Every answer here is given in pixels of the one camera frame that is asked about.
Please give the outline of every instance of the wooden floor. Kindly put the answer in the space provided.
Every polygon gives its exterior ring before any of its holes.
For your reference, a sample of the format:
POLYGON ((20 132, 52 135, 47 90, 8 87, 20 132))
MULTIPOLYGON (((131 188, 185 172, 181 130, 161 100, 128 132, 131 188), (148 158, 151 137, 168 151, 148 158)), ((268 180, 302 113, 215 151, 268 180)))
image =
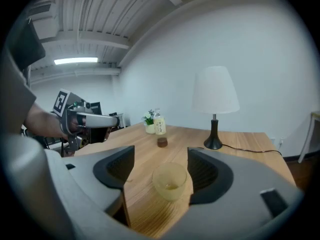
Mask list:
POLYGON ((304 159, 302 163, 298 163, 298 161, 286 162, 297 187, 303 191, 306 191, 312 178, 314 169, 319 162, 319 155, 314 155, 310 158, 304 159))

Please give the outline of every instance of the glass cup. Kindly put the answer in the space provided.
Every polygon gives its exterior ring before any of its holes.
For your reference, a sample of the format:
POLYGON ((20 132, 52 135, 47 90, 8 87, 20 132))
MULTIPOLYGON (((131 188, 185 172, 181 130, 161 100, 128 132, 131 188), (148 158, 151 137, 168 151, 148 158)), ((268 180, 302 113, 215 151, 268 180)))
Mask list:
POLYGON ((178 200, 185 190, 186 169, 176 162, 167 162, 157 167, 152 182, 158 193, 168 201, 178 200))

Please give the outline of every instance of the potted plant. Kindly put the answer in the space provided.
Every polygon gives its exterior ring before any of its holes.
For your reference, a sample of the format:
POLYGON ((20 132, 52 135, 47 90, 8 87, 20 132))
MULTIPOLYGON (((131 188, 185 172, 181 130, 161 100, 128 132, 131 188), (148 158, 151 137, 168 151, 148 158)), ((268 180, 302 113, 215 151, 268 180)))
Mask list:
POLYGON ((145 132, 147 134, 155 133, 154 115, 155 115, 155 112, 152 109, 150 109, 148 112, 144 113, 142 117, 142 120, 144 121, 144 125, 145 125, 145 132))

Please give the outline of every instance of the white table leg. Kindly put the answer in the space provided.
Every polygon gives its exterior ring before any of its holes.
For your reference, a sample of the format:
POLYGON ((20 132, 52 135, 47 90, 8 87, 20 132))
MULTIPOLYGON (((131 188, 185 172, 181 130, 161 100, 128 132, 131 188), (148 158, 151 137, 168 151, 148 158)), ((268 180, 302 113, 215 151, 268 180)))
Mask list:
POLYGON ((315 119, 314 119, 313 116, 311 116, 311 122, 310 122, 309 131, 308 131, 308 134, 306 136, 306 140, 305 140, 305 143, 303 145, 303 149, 301 151, 298 163, 301 163, 302 160, 304 159, 306 153, 308 153, 308 150, 309 150, 309 147, 310 147, 312 133, 314 132, 314 128, 315 128, 315 119))

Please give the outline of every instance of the lamp cord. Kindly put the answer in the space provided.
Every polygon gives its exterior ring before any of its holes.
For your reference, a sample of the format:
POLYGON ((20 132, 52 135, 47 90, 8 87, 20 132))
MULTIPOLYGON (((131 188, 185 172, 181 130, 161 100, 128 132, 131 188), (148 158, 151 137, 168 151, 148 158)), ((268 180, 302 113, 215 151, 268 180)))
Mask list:
POLYGON ((278 152, 282 156, 280 151, 273 150, 273 149, 263 150, 263 151, 253 151, 253 150, 249 150, 249 149, 245 149, 245 148, 237 148, 237 147, 229 146, 229 145, 226 145, 226 144, 222 144, 222 146, 226 146, 226 147, 229 147, 229 148, 234 149, 234 150, 248 151, 248 152, 253 152, 253 153, 278 152))

